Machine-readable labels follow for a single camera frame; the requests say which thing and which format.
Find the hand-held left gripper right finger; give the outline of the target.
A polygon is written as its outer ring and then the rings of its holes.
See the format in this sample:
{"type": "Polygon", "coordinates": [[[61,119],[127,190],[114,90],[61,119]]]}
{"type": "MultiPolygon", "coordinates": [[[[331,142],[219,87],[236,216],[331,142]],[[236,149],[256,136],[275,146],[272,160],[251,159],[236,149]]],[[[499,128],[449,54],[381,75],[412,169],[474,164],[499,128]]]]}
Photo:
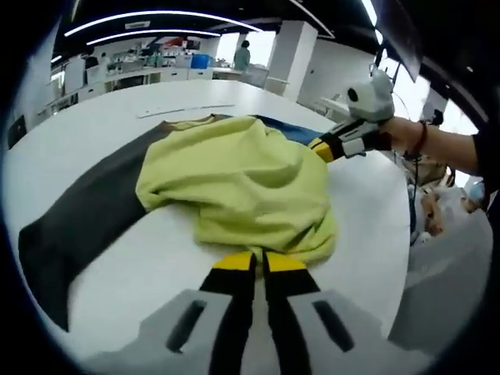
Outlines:
{"type": "Polygon", "coordinates": [[[380,322],[334,290],[323,291],[305,264],[262,258],[268,320],[283,374],[386,374],[380,322]]]}

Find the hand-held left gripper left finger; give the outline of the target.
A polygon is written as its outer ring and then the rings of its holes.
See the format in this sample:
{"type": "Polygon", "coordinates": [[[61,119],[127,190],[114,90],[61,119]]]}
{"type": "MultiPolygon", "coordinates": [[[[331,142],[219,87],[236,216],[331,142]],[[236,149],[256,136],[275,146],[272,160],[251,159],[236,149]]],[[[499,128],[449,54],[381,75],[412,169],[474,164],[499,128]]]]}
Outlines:
{"type": "Polygon", "coordinates": [[[256,257],[223,257],[202,285],[187,289],[141,322],[139,374],[238,374],[255,292],[256,257]]]}

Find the person's right hand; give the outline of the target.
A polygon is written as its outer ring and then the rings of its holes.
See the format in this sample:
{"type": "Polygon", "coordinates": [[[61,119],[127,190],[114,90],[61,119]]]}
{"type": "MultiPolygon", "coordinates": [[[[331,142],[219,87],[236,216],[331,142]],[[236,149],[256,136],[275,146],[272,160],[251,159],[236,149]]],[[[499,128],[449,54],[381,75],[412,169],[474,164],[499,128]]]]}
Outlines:
{"type": "Polygon", "coordinates": [[[378,128],[391,138],[391,147],[400,152],[411,152],[416,147],[423,132],[423,124],[394,116],[378,128]]]}

